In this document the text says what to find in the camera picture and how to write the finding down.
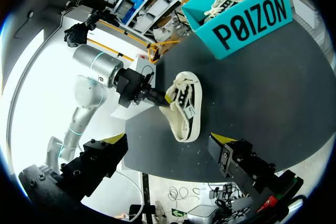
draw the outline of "robotic arm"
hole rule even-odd
[[[116,88],[120,94],[119,104],[126,108],[131,102],[139,104],[144,99],[158,106],[169,106],[165,93],[155,90],[149,84],[154,73],[143,76],[132,69],[124,69],[121,60],[85,44],[77,48],[73,59],[89,69],[89,77],[79,76],[76,82],[77,108],[59,156],[66,161],[74,158],[84,130],[94,113],[105,103],[106,88]]]

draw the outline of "yellow bracket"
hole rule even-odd
[[[232,141],[238,141],[238,140],[235,140],[233,138],[229,138],[229,137],[225,137],[225,136],[215,134],[213,132],[211,132],[211,136],[214,137],[216,140],[218,140],[221,144],[227,144],[227,143],[232,142]]]
[[[152,55],[153,55],[153,58],[154,58],[156,52],[157,52],[158,49],[159,49],[159,47],[157,47],[158,45],[165,45],[165,44],[179,43],[179,42],[180,42],[180,40],[174,40],[174,41],[165,41],[165,42],[159,42],[159,43],[154,43],[154,44],[148,44],[148,43],[146,43],[146,42],[144,42],[144,41],[142,41],[142,40],[136,38],[135,36],[133,36],[133,35],[127,33],[125,30],[122,30],[122,29],[120,29],[120,28],[118,28],[118,27],[112,26],[111,24],[106,23],[106,22],[101,21],[101,20],[98,21],[98,22],[101,23],[101,24],[103,24],[103,25],[105,25],[105,26],[108,26],[108,27],[110,27],[110,28],[112,28],[112,29],[114,29],[114,30],[116,30],[116,31],[118,31],[118,32],[120,32],[120,33],[122,33],[122,34],[125,34],[125,35],[127,35],[128,37],[130,37],[130,38],[134,39],[135,41],[137,41],[137,42],[143,44],[144,46],[146,46],[146,47],[147,47],[147,53],[148,53],[149,62],[150,62],[150,63],[153,63],[153,64],[156,63],[158,60],[153,60],[153,59],[152,59],[152,57],[151,57],[151,50],[153,51],[153,54],[152,54]],[[106,47],[106,46],[104,46],[104,45],[102,45],[102,44],[100,44],[100,45],[101,45],[102,47],[108,49],[108,50],[113,50],[113,49],[108,48],[108,47]]]

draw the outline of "round black table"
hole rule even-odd
[[[202,84],[201,133],[175,140],[159,108],[126,124],[131,169],[193,182],[225,181],[206,147],[210,132],[246,139],[277,170],[303,161],[336,130],[336,78],[313,38],[296,21],[216,60],[190,35],[157,63],[156,87],[165,91],[181,71]]]

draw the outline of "cardboard box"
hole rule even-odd
[[[156,25],[158,26],[158,27],[163,27],[165,24],[167,24],[170,20],[172,19],[172,16],[168,16],[168,17],[161,17],[158,21],[157,21],[157,23],[156,23]]]
[[[182,6],[191,28],[217,59],[292,21],[289,0],[244,0],[202,24],[215,0],[190,0]]]
[[[175,41],[175,40],[178,40],[179,37],[177,35],[176,32],[173,32],[172,36],[170,39],[166,40],[166,41]],[[164,44],[160,50],[159,50],[159,53],[160,55],[163,55],[165,54],[166,52],[168,52],[170,49],[172,49],[177,43],[169,43],[169,44]]]

